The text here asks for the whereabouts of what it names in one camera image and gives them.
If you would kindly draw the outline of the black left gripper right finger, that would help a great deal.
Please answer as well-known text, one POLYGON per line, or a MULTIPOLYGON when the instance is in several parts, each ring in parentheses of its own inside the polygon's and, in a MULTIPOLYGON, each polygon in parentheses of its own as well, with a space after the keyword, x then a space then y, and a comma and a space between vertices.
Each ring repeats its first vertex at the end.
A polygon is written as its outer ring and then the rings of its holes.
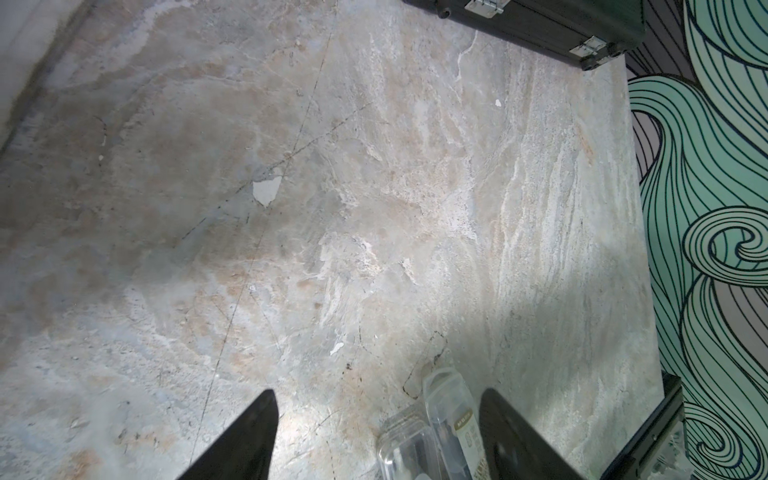
POLYGON ((493 388, 481 396, 479 426, 491 479, 582 479, 493 388))

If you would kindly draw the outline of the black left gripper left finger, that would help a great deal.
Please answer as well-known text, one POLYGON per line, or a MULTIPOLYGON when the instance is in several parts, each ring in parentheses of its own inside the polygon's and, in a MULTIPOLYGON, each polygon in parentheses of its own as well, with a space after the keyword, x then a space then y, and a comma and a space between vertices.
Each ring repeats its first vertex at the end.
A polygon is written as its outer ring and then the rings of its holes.
POLYGON ((266 389, 179 479, 267 479, 278 423, 275 393, 266 389))

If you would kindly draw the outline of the clear case gold label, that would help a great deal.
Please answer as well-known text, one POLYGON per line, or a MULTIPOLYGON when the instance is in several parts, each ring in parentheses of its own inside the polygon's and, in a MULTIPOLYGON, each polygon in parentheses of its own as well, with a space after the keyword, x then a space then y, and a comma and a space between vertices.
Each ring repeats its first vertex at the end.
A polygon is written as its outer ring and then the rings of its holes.
POLYGON ((448 477, 489 479, 477 405, 462 375, 453 368, 440 368, 424 379, 422 387, 448 477))

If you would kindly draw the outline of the black ribbed hard case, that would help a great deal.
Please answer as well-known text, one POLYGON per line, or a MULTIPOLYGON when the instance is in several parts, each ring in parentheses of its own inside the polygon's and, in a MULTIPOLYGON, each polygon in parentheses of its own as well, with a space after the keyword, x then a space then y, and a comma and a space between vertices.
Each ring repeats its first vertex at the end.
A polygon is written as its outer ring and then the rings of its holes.
POLYGON ((645 36, 642 0, 432 0, 409 4, 583 71, 636 48, 645 36))

